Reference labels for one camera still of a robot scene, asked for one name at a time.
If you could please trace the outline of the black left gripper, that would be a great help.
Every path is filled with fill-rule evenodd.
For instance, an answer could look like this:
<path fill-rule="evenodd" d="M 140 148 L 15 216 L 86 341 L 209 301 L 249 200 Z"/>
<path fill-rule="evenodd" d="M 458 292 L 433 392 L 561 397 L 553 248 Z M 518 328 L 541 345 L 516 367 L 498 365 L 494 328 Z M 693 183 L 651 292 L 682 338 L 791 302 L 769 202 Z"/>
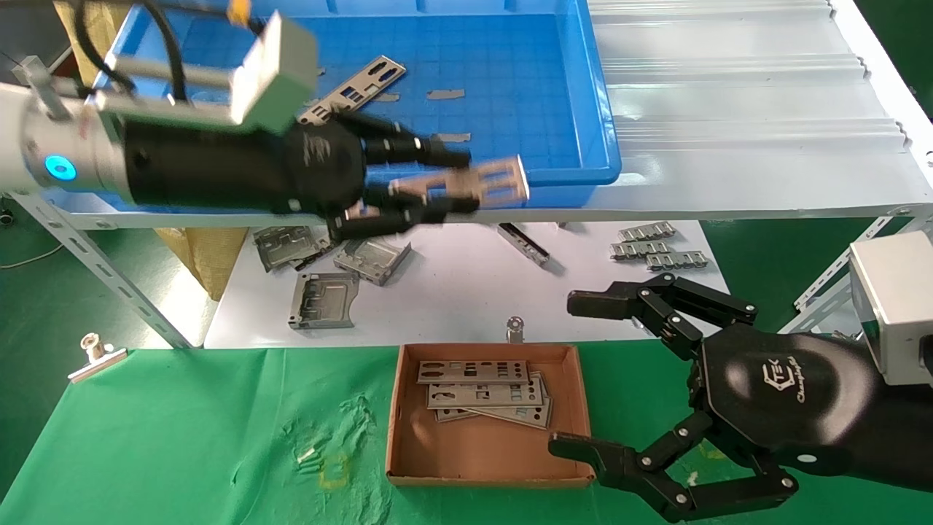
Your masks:
<path fill-rule="evenodd" d="M 471 163 L 467 150 L 450 149 L 383 117 L 344 117 L 343 126 L 295 122 L 281 135 L 128 122 L 124 158 L 136 205 L 320 217 L 351 206 L 329 218 L 334 242 L 400 235 L 480 208 L 473 195 L 430 196 L 390 187 L 363 193 L 366 164 L 461 169 Z"/>

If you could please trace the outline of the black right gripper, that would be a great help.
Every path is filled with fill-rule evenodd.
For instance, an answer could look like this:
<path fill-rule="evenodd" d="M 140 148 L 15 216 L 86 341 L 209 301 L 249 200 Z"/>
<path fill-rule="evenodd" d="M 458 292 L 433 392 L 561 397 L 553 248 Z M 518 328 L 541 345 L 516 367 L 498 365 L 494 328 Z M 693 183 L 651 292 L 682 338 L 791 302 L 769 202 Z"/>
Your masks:
<path fill-rule="evenodd" d="M 699 405 L 712 418 L 696 411 L 644 451 L 566 432 L 547 441 L 550 455 L 587 463 L 600 485 L 639 496 L 669 523 L 783 505 L 797 481 L 776 463 L 931 491 L 931 388 L 887 385 L 866 346 L 813 333 L 760 332 L 746 325 L 759 312 L 753 303 L 672 273 L 616 281 L 603 292 L 573 290 L 567 312 L 635 319 L 683 361 L 698 355 Z M 727 328 L 702 345 L 703 333 L 686 315 Z M 714 422 L 714 445 L 740 465 L 751 461 L 755 474 L 695 486 L 674 481 L 667 469 Z"/>

